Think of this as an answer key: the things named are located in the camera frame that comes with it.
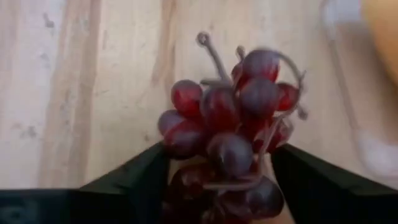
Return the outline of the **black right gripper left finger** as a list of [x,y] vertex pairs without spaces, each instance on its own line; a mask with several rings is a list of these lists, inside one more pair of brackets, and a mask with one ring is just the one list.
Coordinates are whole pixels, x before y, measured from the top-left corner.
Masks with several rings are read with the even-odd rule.
[[107,224],[158,224],[169,167],[158,142],[81,189],[108,198]]

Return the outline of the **red grape bunch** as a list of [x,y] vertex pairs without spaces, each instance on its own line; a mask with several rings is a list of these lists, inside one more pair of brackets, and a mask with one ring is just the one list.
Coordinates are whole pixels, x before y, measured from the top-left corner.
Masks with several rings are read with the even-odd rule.
[[236,49],[230,73],[206,32],[197,35],[218,72],[216,79],[173,84],[171,110],[157,127],[162,149],[187,165],[172,176],[162,204],[160,224],[251,224],[279,216],[285,199],[267,176],[265,156],[290,138],[290,116],[300,106],[301,72],[277,50]]

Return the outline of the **clear plastic bin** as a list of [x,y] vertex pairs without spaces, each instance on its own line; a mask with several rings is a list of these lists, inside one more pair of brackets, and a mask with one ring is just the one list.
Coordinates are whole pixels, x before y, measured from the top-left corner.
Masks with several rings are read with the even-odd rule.
[[323,0],[320,12],[357,156],[374,180],[398,189],[398,87],[361,16],[361,0]]

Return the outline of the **yellow mango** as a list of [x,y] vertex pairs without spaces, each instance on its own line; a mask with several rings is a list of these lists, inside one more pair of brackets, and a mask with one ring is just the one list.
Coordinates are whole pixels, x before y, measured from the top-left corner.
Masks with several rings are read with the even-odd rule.
[[398,86],[398,0],[361,0],[361,13],[388,76]]

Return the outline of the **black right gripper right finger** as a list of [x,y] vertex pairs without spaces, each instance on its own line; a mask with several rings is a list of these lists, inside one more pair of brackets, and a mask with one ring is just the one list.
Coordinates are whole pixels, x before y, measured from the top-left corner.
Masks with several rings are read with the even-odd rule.
[[362,178],[290,145],[271,154],[272,168],[296,224],[373,224],[355,194]]

